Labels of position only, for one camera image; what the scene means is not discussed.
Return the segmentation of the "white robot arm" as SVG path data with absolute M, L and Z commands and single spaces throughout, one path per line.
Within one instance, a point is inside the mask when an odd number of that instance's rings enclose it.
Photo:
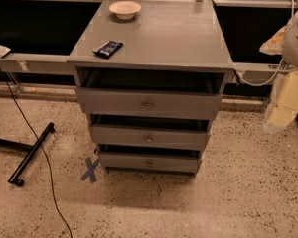
M 287 63 L 298 66 L 298 11 L 287 23 L 282 44 L 282 56 Z

